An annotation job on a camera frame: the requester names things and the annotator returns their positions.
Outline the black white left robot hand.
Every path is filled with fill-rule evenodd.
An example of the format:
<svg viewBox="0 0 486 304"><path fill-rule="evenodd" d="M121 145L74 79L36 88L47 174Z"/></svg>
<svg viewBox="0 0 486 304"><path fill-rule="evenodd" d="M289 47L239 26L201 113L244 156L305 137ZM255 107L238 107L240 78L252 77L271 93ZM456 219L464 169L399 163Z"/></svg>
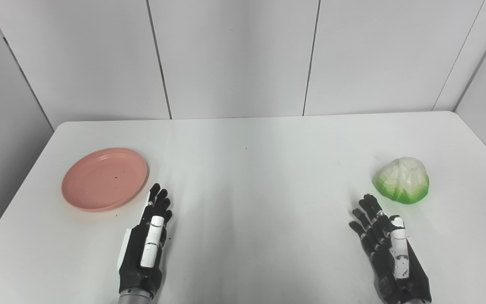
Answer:
<svg viewBox="0 0 486 304"><path fill-rule="evenodd" d="M169 207L168 191L155 183L139 223L130 230L119 266L120 304L150 304L159 291L167 223L173 216Z"/></svg>

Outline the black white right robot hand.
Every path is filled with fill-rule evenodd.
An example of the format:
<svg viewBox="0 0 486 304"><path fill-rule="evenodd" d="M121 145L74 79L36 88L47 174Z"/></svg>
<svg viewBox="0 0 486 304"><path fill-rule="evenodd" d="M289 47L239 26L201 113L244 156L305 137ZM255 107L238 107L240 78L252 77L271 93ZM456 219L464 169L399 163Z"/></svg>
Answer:
<svg viewBox="0 0 486 304"><path fill-rule="evenodd" d="M408 240L403 219L387 216L371 194L358 204L349 227L370 260L380 298L386 304L432 303L429 279Z"/></svg>

